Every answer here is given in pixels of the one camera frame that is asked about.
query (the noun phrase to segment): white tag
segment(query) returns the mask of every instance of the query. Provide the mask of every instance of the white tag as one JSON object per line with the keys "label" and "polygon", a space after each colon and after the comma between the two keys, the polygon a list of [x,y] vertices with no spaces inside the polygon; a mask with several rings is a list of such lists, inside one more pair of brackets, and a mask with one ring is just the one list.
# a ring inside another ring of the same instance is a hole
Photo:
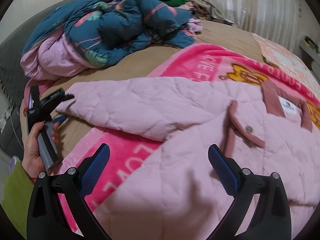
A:
{"label": "white tag", "polygon": [[294,103],[292,103],[282,97],[279,97],[279,101],[280,101],[281,106],[284,111],[286,111],[289,114],[296,114],[297,113],[297,106]]}

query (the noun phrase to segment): green sleeve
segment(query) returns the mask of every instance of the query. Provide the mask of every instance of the green sleeve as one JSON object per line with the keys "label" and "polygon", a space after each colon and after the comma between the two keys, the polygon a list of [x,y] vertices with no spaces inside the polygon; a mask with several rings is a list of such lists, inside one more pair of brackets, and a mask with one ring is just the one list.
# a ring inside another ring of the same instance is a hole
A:
{"label": "green sleeve", "polygon": [[25,239],[27,239],[27,215],[33,183],[17,162],[4,185],[2,208],[8,218]]}

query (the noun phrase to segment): blue gripper pad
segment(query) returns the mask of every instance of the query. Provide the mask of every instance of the blue gripper pad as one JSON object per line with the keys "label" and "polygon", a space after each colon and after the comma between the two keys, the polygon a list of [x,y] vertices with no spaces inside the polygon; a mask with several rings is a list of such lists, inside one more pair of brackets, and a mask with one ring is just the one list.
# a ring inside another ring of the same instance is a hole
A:
{"label": "blue gripper pad", "polygon": [[230,158],[226,158],[216,144],[209,147],[208,157],[227,194],[236,197],[239,191],[239,181],[226,161]]}
{"label": "blue gripper pad", "polygon": [[93,161],[81,177],[80,195],[83,198],[92,193],[101,173],[107,165],[110,158],[109,146],[102,144],[93,157]]}

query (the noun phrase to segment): blue trigger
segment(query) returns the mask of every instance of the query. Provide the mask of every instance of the blue trigger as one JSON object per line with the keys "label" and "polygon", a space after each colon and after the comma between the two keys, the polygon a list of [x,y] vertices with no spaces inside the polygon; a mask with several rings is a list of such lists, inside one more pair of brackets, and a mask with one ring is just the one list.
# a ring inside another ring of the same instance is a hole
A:
{"label": "blue trigger", "polygon": [[209,147],[208,157],[226,193],[230,196],[236,197],[239,191],[238,178],[221,156],[220,152],[213,145]]}
{"label": "blue trigger", "polygon": [[62,116],[59,116],[56,119],[54,119],[53,123],[59,122],[60,124],[62,124],[66,119],[67,119],[67,116],[66,115],[62,115]]}
{"label": "blue trigger", "polygon": [[85,197],[92,193],[110,158],[110,148],[106,144],[92,161],[81,178],[80,195]]}

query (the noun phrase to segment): white curtain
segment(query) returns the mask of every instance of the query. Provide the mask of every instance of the white curtain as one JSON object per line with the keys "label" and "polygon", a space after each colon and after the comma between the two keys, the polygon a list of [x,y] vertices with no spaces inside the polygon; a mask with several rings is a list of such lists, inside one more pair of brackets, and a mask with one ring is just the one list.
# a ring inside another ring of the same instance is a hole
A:
{"label": "white curtain", "polygon": [[279,43],[293,51],[299,0],[206,0],[243,30]]}

